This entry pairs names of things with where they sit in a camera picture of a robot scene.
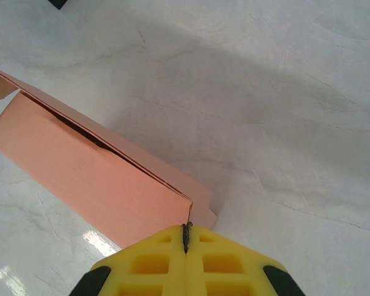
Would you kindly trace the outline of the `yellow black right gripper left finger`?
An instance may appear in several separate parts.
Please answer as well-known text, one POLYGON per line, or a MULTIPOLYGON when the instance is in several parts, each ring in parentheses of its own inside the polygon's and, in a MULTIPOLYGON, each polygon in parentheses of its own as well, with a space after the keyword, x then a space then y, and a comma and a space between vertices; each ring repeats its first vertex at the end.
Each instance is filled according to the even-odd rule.
POLYGON ((70 295, 186 295, 183 227, 171 226, 101 259, 70 295))

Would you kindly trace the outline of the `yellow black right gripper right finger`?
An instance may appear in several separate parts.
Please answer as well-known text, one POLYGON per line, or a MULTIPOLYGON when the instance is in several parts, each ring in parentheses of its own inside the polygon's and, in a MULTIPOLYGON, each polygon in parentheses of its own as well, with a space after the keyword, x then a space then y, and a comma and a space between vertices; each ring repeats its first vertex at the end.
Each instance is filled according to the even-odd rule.
POLYGON ((304 295, 278 261, 213 231, 185 225, 186 295, 304 295))

